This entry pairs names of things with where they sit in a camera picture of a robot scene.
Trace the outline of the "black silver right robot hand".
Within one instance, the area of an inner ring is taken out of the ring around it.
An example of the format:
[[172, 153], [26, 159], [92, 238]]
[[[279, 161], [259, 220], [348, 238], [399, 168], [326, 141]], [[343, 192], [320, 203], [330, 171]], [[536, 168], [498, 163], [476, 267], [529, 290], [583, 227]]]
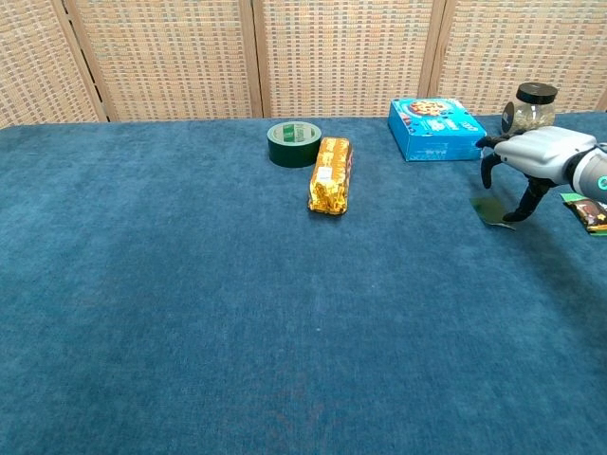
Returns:
[[528, 218], [550, 189], [562, 185], [586, 198], [606, 202], [606, 150], [594, 136], [544, 126], [523, 133], [483, 136], [476, 146], [492, 150], [481, 161], [485, 188], [491, 187], [492, 169], [499, 164], [527, 178], [518, 207], [503, 216], [507, 223]]

